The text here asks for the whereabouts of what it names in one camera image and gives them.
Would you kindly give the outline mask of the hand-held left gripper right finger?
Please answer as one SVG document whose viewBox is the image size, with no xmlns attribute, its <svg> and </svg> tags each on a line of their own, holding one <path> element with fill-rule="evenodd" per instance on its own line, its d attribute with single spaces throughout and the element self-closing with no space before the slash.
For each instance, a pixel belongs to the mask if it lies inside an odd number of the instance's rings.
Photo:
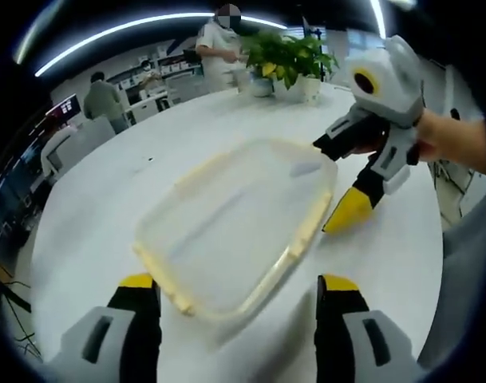
<svg viewBox="0 0 486 383">
<path fill-rule="evenodd" d="M 318 276 L 315 319 L 317 382 L 419 381 L 409 337 L 351 280 Z"/>
</svg>

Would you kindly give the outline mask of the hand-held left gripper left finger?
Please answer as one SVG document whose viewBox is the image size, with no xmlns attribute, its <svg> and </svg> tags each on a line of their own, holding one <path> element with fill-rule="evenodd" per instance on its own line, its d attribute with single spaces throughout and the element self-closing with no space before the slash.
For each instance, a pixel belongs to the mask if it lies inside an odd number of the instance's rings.
<svg viewBox="0 0 486 383">
<path fill-rule="evenodd" d="M 160 290 L 150 274 L 124 278 L 61 337 L 62 382 L 156 382 Z"/>
</svg>

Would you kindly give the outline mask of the person's right hand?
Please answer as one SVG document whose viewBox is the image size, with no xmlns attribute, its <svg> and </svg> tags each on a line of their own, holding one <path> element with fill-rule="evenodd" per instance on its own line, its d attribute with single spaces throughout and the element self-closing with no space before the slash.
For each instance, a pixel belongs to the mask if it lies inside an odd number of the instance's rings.
<svg viewBox="0 0 486 383">
<path fill-rule="evenodd" d="M 448 160 L 486 175 L 486 124 L 464 121 L 424 109 L 417 122 L 420 160 Z"/>
</svg>

